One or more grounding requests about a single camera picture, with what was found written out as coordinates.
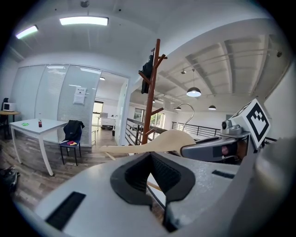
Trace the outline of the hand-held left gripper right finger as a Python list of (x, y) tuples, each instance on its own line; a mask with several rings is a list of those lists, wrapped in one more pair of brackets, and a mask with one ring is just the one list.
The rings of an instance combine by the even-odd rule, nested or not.
[(230, 233), (234, 211), (225, 195), (239, 167), (151, 153), (151, 191), (164, 206), (162, 223), (151, 233), (185, 228), (198, 233)]

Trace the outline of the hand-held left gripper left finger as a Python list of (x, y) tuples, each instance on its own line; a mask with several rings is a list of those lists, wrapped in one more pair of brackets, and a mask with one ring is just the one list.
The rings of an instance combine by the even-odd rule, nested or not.
[(87, 168), (52, 191), (34, 212), (46, 219), (72, 192), (85, 198), (63, 229), (72, 237), (161, 237), (166, 229), (148, 206), (131, 205), (111, 188), (110, 176), (138, 155)]

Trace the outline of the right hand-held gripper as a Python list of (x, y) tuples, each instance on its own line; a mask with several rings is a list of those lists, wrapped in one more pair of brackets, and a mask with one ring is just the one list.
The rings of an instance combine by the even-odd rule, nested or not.
[(219, 162), (230, 157), (242, 160), (257, 153), (270, 130), (270, 121), (257, 99), (244, 105), (222, 122), (221, 137), (210, 137), (183, 146), (181, 156), (205, 162)]

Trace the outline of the light wooden hanger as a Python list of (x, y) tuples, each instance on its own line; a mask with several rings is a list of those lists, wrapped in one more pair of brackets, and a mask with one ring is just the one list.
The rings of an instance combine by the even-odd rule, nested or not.
[[(144, 152), (167, 152), (176, 151), (179, 155), (181, 154), (181, 148), (186, 145), (195, 144), (195, 141), (183, 130), (167, 130), (162, 133), (159, 132), (159, 136), (152, 141), (141, 145), (131, 145), (131, 146), (102, 146), (99, 148), (101, 152), (107, 153), (134, 153), (140, 154)], [(185, 179), (181, 179), (181, 184), (187, 188), (194, 186), (195, 177), (193, 174), (185, 175)], [(144, 192), (144, 186), (146, 184), (141, 184), (138, 186), (132, 186), (141, 192)]]

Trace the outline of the brown wooden coat stand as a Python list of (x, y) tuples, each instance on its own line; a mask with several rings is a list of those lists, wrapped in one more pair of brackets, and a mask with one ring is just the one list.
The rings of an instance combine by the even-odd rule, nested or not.
[(143, 73), (138, 71), (138, 74), (141, 76), (143, 80), (146, 81), (146, 83), (149, 85), (149, 91), (148, 91), (148, 99), (147, 99), (147, 105), (146, 105), (146, 115), (144, 120), (144, 134), (142, 138), (142, 145), (146, 144), (148, 142), (148, 135), (152, 132), (149, 130), (150, 128), (150, 120), (151, 116), (157, 114), (158, 112), (161, 112), (163, 108), (157, 109), (155, 111), (152, 110), (153, 107), (153, 101), (154, 101), (154, 90), (155, 90), (155, 84), (156, 84), (156, 76), (157, 76), (157, 69), (160, 66), (161, 62), (164, 59), (167, 59), (165, 54), (159, 55), (160, 52), (160, 39), (158, 38), (156, 40), (155, 47), (151, 50), (152, 54), (154, 56), (153, 60), (153, 68), (152, 68), (152, 74), (150, 77), (150, 80), (148, 80)]

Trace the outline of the black balcony railing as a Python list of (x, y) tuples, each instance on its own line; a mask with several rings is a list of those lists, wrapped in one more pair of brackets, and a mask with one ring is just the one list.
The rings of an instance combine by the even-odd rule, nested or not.
[(172, 122), (172, 129), (184, 131), (192, 136), (194, 139), (206, 139), (220, 135), (221, 130), (217, 128), (204, 127), (198, 125), (184, 124)]

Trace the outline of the large black pendant lamp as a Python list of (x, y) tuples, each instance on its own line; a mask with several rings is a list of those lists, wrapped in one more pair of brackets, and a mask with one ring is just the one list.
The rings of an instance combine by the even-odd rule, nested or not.
[(195, 86), (195, 79), (193, 79), (193, 86), (187, 90), (186, 95), (189, 97), (199, 97), (202, 95), (200, 89)]

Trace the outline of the blue seat black chair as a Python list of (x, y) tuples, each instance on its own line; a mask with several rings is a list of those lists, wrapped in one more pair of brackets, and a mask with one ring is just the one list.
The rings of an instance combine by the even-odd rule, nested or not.
[(69, 141), (68, 141), (68, 140), (65, 140), (65, 138), (59, 143), (60, 153), (61, 153), (61, 158), (62, 158), (62, 163), (63, 163), (63, 165), (65, 164), (65, 162), (64, 162), (64, 157), (63, 157), (63, 151), (62, 151), (62, 148), (65, 148), (65, 149), (66, 149), (67, 155), (69, 155), (69, 151), (70, 151), (71, 149), (73, 149), (73, 151), (74, 151), (75, 164), (76, 164), (76, 166), (78, 165), (78, 163), (77, 163), (76, 148), (79, 149), (79, 155), (80, 155), (80, 157), (81, 157), (80, 141), (81, 141), (81, 138), (80, 138), (80, 140), (75, 140), (75, 142), (77, 143), (75, 146), (67, 145), (67, 142), (69, 142)]

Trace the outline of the black railing with wooden handrail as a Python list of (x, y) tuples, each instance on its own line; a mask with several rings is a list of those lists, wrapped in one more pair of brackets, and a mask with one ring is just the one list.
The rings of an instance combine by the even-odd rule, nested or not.
[[(148, 135), (148, 143), (166, 131), (155, 126), (150, 126), (149, 130), (152, 132)], [(127, 118), (125, 127), (125, 140), (128, 142), (128, 145), (141, 145), (143, 134), (144, 123)]]

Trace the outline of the black jacket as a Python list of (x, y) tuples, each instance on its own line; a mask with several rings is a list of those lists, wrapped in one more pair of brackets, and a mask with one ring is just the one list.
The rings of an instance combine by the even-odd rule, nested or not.
[(68, 141), (80, 140), (82, 135), (82, 129), (84, 127), (85, 126), (82, 121), (69, 120), (68, 123), (63, 128), (63, 131), (65, 133), (65, 140), (68, 140)]

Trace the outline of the white cabinet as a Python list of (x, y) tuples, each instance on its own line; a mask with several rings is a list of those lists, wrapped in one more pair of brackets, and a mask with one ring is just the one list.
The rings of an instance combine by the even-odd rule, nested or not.
[(115, 119), (114, 117), (108, 117), (108, 113), (101, 112), (96, 116), (98, 119), (97, 121), (97, 129), (101, 128), (102, 125), (114, 125), (115, 126)]

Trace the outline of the small black backpack rig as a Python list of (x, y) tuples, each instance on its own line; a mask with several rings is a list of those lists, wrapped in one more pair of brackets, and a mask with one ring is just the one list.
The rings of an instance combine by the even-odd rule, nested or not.
[(0, 179), (10, 193), (14, 193), (17, 187), (20, 173), (14, 166), (0, 168)]

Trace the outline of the black hanging bag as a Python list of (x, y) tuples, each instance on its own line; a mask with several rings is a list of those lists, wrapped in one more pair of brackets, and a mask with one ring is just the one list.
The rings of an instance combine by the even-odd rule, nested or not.
[[(143, 75), (150, 80), (151, 74), (152, 74), (152, 68), (153, 68), (153, 60), (154, 56), (150, 55), (148, 58), (148, 62), (146, 62), (143, 67), (141, 72)], [(148, 94), (149, 91), (149, 85), (146, 83), (145, 80), (142, 81), (142, 88), (141, 88), (141, 94)]]

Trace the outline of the white rectangular table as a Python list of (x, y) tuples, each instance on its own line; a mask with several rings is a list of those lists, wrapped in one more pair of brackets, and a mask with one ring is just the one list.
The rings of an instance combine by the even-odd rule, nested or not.
[[(14, 145), (14, 149), (16, 152), (18, 162), (20, 164), (22, 164), (23, 162), (22, 162), (21, 158), (19, 157), (18, 149), (16, 146), (15, 131), (19, 131), (23, 134), (30, 136), (30, 137), (37, 138), (39, 141), (40, 151), (41, 151), (42, 158), (45, 163), (46, 169), (47, 169), (49, 175), (53, 176), (54, 173), (51, 169), (51, 166), (50, 166), (48, 158), (47, 158), (43, 137), (45, 135), (51, 133), (52, 131), (56, 131), (59, 128), (64, 127), (66, 122), (51, 120), (51, 119), (44, 119), (44, 118), (42, 118), (41, 120), (42, 120), (42, 128), (38, 127), (38, 119), (37, 118), (10, 123), (9, 125), (10, 125), (11, 133), (12, 133), (12, 141), (13, 141), (13, 145)], [(21, 125), (22, 123), (29, 123), (30, 125), (22, 126)]]

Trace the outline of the white paper notice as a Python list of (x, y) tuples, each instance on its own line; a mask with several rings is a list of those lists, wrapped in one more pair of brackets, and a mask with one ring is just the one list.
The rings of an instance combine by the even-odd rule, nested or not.
[(86, 87), (76, 87), (75, 93), (74, 93), (74, 104), (81, 104), (84, 105), (85, 97), (86, 97)]

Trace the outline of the round wooden desk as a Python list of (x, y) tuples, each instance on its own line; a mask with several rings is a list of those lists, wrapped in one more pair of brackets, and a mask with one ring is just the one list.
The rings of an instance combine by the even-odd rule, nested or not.
[(10, 139), (11, 135), (9, 132), (9, 116), (12, 116), (12, 121), (15, 122), (15, 116), (20, 115), (20, 112), (9, 112), (9, 111), (0, 111), (0, 131), (4, 132), (4, 139)]

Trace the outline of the white microwave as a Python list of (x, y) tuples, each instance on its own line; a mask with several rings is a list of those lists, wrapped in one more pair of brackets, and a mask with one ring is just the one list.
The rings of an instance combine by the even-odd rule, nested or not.
[(7, 112), (15, 112), (17, 110), (16, 109), (16, 104), (15, 103), (4, 102), (2, 110), (7, 111)]

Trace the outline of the large rectangular ceiling light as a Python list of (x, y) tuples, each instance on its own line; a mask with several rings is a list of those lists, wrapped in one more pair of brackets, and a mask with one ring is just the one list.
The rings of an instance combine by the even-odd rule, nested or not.
[(60, 19), (60, 23), (62, 25), (90, 24), (90, 25), (107, 26), (108, 22), (109, 22), (108, 18), (88, 17), (88, 16), (67, 17), (67, 18), (61, 18)]

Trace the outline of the narrow rectangular ceiling light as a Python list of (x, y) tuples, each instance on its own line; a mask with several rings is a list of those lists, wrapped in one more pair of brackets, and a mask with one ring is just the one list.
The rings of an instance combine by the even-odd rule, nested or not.
[(37, 31), (38, 31), (38, 27), (36, 25), (33, 25), (33, 26), (31, 26), (31, 27), (17, 33), (15, 36), (16, 36), (17, 39), (22, 39), (22, 38), (24, 38), (24, 37), (26, 37), (26, 36), (28, 36), (30, 34), (33, 34), (33, 33), (37, 32)]

